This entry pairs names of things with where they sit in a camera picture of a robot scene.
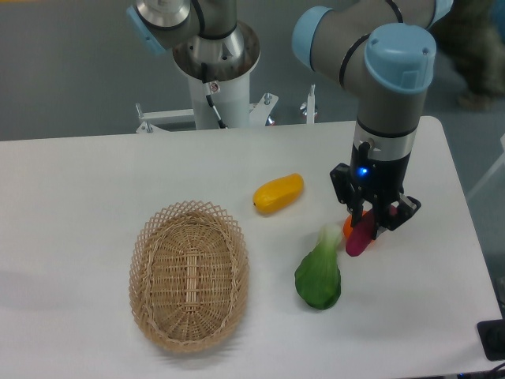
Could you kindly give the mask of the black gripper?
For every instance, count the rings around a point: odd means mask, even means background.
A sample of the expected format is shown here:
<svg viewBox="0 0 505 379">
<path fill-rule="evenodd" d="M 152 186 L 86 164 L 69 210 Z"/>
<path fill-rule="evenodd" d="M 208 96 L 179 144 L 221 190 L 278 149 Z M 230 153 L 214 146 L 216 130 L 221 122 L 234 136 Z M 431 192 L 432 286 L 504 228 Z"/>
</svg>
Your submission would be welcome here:
<svg viewBox="0 0 505 379">
<path fill-rule="evenodd" d="M 340 163 L 330 172 L 336 196 L 351 215 L 351 227 L 361 221 L 365 202 L 372 206 L 373 240 L 383 230 L 393 231 L 415 215 L 421 202 L 406 196 L 403 188 L 409 159 L 373 159 L 372 145 L 362 142 L 352 147 L 349 165 Z"/>
</svg>

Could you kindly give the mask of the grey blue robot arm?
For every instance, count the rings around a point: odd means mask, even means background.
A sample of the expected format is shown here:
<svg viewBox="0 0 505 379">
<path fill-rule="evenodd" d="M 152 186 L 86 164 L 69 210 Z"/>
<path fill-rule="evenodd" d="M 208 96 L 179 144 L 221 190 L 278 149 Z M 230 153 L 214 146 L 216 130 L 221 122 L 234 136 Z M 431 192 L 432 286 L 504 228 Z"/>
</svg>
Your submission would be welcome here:
<svg viewBox="0 0 505 379">
<path fill-rule="evenodd" d="M 355 231 L 377 238 L 419 210 L 403 180 L 433 79 L 430 27 L 449 1 L 361 1 L 343 11 L 307 10 L 292 50 L 310 70 L 354 94 L 358 111 L 349 163 L 331 172 Z M 249 73 L 260 57 L 256 33 L 234 1 L 136 1 L 127 15 L 156 53 L 170 51 L 192 87 L 200 129 L 251 126 Z"/>
</svg>

